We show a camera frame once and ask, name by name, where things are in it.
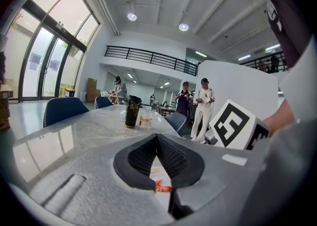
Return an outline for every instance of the cap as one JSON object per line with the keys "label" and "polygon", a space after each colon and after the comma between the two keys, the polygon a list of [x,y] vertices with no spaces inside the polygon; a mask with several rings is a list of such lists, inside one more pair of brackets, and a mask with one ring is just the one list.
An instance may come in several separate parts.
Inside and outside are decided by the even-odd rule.
{"label": "cap", "polygon": [[207,82],[208,82],[207,78],[203,78],[203,79],[202,79],[202,84],[203,84],[203,83],[207,83]]}

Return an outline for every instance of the man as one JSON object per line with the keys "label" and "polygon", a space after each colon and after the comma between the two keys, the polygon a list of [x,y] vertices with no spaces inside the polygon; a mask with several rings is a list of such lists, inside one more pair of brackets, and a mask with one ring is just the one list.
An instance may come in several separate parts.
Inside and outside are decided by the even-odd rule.
{"label": "man", "polygon": [[189,103],[193,102],[192,100],[193,94],[188,91],[188,88],[189,88],[189,83],[185,81],[183,83],[183,90],[180,93],[178,93],[175,97],[175,100],[178,99],[178,105],[177,105],[176,111],[183,114],[186,117],[188,114]]}
{"label": "man", "polygon": [[120,76],[115,77],[114,84],[115,84],[114,94],[119,97],[124,97],[124,98],[118,99],[119,102],[121,102],[120,104],[122,104],[123,100],[124,101],[127,100],[127,88],[125,86],[125,83],[122,82]]}
{"label": "man", "polygon": [[[309,24],[315,24],[311,11],[313,7],[305,0],[267,0],[267,14],[272,31],[284,51],[289,70],[296,64],[306,49],[312,32]],[[287,100],[278,111],[264,120],[270,126],[271,134],[295,123]]]}
{"label": "man", "polygon": [[150,106],[153,106],[153,101],[155,100],[154,94],[150,97]]}
{"label": "man", "polygon": [[[213,111],[213,103],[214,103],[214,96],[213,90],[209,88],[209,82],[207,78],[202,79],[202,90],[200,92],[199,97],[196,99],[198,106],[196,108],[195,113],[195,121],[192,128],[191,137],[192,140],[196,140],[197,138],[201,138],[207,131],[207,127],[209,124],[210,117]],[[202,129],[197,137],[198,126],[203,118],[203,126]]]}

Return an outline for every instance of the black railing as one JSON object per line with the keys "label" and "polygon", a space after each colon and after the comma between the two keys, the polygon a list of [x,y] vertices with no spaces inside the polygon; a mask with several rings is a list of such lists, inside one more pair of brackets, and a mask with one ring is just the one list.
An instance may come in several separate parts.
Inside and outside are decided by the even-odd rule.
{"label": "black railing", "polygon": [[160,65],[196,76],[198,66],[164,54],[121,46],[107,46],[105,57],[119,57]]}
{"label": "black railing", "polygon": [[273,53],[248,62],[244,62],[241,65],[255,68],[266,73],[278,73],[288,70],[284,52]]}

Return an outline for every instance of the chair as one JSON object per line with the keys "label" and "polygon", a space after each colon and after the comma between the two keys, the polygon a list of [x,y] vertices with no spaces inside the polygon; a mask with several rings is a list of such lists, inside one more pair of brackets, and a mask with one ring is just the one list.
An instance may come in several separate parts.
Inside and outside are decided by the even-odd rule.
{"label": "chair", "polygon": [[174,112],[168,115],[165,119],[176,132],[178,132],[186,122],[186,116],[179,112]]}
{"label": "chair", "polygon": [[95,99],[95,109],[100,109],[111,105],[112,103],[110,102],[108,97],[96,97]]}
{"label": "chair", "polygon": [[53,98],[46,105],[43,127],[87,112],[89,110],[77,97]]}

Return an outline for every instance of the white outfit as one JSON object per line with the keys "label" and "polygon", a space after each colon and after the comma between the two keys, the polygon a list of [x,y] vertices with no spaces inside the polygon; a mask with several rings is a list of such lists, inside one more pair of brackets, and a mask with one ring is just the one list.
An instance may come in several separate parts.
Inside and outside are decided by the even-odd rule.
{"label": "white outfit", "polygon": [[[208,127],[210,117],[213,111],[213,103],[209,103],[209,101],[211,100],[211,97],[213,97],[212,89],[208,88],[206,90],[205,89],[201,90],[200,98],[203,100],[203,102],[199,103],[197,106],[196,113],[195,113],[195,121],[192,128],[192,133],[191,133],[191,137],[194,139],[203,137],[207,131],[207,127]],[[203,126],[199,135],[197,136],[198,126],[200,122],[202,121],[202,118],[203,118]]]}

